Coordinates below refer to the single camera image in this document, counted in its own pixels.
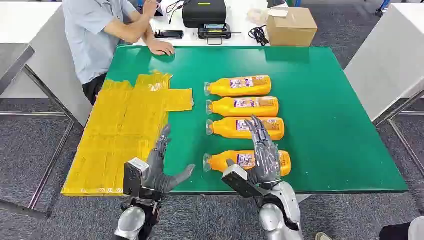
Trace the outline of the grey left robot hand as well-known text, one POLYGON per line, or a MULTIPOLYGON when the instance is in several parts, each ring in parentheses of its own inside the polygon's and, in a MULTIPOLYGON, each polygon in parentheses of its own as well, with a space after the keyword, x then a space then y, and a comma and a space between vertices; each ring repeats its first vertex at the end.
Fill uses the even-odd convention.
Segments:
POLYGON ((184 171, 173 176, 164 173, 164 158, 168 143, 170 142, 170 132, 171 127, 169 124, 166 124, 159 134, 155 147, 148 155, 147 164, 149 167, 141 178, 141 185, 143 187, 161 193, 168 193, 189 179, 196 167, 195 164, 189 164, 184 171))

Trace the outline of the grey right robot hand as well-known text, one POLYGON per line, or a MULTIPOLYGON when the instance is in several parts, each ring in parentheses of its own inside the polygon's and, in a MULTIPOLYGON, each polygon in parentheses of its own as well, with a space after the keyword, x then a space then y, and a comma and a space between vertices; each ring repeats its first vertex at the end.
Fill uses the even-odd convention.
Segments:
POLYGON ((263 122, 255 115, 244 121, 251 133, 255 166, 246 171, 246 180, 252 185, 275 185, 281 179, 278 147, 273 143, 263 122))

